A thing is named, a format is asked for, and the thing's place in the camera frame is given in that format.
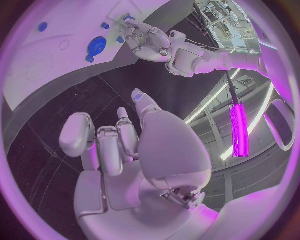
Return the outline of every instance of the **pink light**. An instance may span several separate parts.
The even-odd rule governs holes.
[[[233,142],[232,156],[247,158],[249,156],[249,136],[245,108],[242,102],[231,108],[230,116]]]

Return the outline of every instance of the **black floor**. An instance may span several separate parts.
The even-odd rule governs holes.
[[[8,162],[21,191],[56,231],[70,240],[86,239],[73,207],[75,186],[83,171],[81,159],[70,158],[59,148],[59,135],[68,117],[76,112],[88,113],[98,129],[114,126],[118,121],[117,109],[125,107],[140,134],[140,122],[131,100],[134,88],[149,94],[163,110],[184,119],[222,75],[215,71],[184,78],[169,74],[163,63],[139,60],[135,65],[103,73],[69,88],[31,117],[9,150]],[[9,209],[6,215],[12,218]],[[11,228],[18,226],[4,224],[2,231],[9,232]]]

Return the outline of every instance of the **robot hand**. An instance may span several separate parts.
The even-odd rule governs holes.
[[[186,35],[171,31],[168,37],[163,31],[134,19],[125,19],[125,40],[140,59],[166,63],[166,69],[186,78],[194,74],[207,74],[213,70],[228,71],[232,68],[253,70],[267,77],[267,70],[260,54],[226,50],[210,51],[185,42]]]

